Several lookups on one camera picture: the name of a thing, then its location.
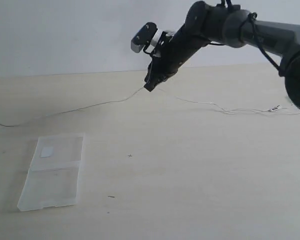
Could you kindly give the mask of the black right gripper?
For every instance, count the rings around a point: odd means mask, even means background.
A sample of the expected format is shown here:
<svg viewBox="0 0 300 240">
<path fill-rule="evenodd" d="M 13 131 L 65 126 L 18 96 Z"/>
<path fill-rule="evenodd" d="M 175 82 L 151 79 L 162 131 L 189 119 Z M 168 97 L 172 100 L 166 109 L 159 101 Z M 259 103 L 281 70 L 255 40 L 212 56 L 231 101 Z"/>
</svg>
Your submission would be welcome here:
<svg viewBox="0 0 300 240">
<path fill-rule="evenodd" d="M 204 46 L 204 37 L 179 29 L 169 42 L 159 48 L 160 57 L 152 58 L 143 87 L 148 92 L 152 92 L 162 82 L 161 75 L 174 75 L 191 56 Z"/>
</svg>

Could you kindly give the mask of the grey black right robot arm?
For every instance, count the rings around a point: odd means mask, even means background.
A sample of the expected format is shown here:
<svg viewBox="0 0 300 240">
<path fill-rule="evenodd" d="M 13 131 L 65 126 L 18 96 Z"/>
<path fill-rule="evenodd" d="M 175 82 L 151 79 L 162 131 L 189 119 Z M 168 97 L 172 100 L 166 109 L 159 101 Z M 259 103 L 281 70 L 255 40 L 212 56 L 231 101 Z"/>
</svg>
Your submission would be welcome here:
<svg viewBox="0 0 300 240">
<path fill-rule="evenodd" d="M 300 25 L 257 20 L 257 13 L 229 0 L 216 6 L 195 2 L 180 29 L 172 37 L 160 37 L 151 53 L 144 88 L 151 92 L 211 42 L 258 48 L 284 78 L 288 97 L 300 109 Z"/>
</svg>

